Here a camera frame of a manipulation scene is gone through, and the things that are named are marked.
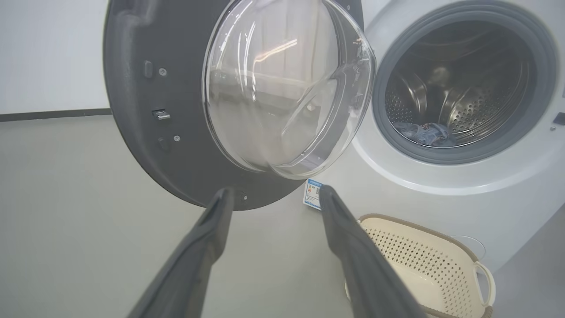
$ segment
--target transparent glass bowl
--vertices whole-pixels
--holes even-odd
[[[367,40],[334,1],[235,1],[205,61],[208,126],[236,165],[309,178],[351,142],[374,75]]]

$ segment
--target sticker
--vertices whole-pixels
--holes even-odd
[[[308,179],[308,182],[306,182],[306,188],[304,189],[304,204],[321,210],[320,187],[321,183]]]

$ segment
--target gray rubber seal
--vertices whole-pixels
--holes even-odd
[[[400,135],[388,120],[385,91],[394,66],[418,39],[444,25],[462,21],[486,21],[514,31],[528,46],[534,61],[533,78],[522,102],[510,119],[490,136],[456,148],[431,148]],[[464,2],[445,6],[423,17],[405,30],[390,47],[377,71],[373,112],[380,131],[402,153],[433,164],[465,164],[490,157],[510,147],[527,134],[547,109],[555,89],[557,59],[546,28],[519,7],[508,3]]]

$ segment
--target beige laundry basket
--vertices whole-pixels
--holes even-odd
[[[496,286],[490,271],[461,242],[397,218],[369,214],[359,219],[424,312],[439,318],[490,318]],[[489,295],[483,300],[481,269]]]

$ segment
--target stainless steel drum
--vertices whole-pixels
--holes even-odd
[[[481,140],[512,116],[528,85],[529,62],[493,25],[437,29],[403,55],[386,89],[391,123],[439,123],[455,147]]]

